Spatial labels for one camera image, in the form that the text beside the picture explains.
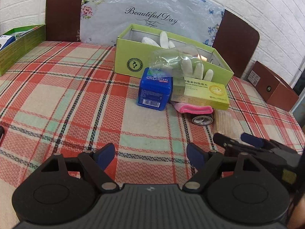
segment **transparent plastic container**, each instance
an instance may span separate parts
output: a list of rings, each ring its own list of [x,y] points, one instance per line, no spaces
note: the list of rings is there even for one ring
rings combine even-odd
[[[193,45],[161,49],[152,52],[149,56],[149,69],[153,77],[195,78],[194,71],[198,63],[202,63],[202,58]]]

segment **silver screw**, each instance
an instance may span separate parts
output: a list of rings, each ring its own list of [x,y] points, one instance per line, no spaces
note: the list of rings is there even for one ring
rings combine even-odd
[[[200,184],[197,182],[187,182],[185,184],[185,187],[188,189],[199,189],[200,188]]]
[[[102,188],[104,190],[113,190],[116,188],[116,184],[115,183],[103,183]]]

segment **brown cardboard box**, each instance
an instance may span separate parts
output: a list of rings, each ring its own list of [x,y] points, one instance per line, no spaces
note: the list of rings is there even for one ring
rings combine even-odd
[[[276,73],[256,61],[248,77],[264,101],[270,105],[290,111],[299,96]]]

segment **barcode label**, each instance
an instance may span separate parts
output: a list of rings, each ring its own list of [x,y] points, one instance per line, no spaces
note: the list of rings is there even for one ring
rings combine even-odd
[[[150,101],[150,100],[146,100],[146,99],[143,99],[143,104],[153,106],[153,107],[160,107],[159,102]]]
[[[254,71],[251,71],[251,73],[248,76],[248,80],[253,84],[255,87],[260,80],[260,76],[256,74]]]

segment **brick wallpaper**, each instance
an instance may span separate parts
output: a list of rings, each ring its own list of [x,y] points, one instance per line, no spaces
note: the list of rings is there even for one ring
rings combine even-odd
[[[0,32],[21,25],[43,23],[46,0],[0,0]],[[279,74],[291,86],[305,65],[305,0],[214,0],[260,34],[260,42],[245,71],[256,60]],[[59,8],[64,13],[64,5]]]

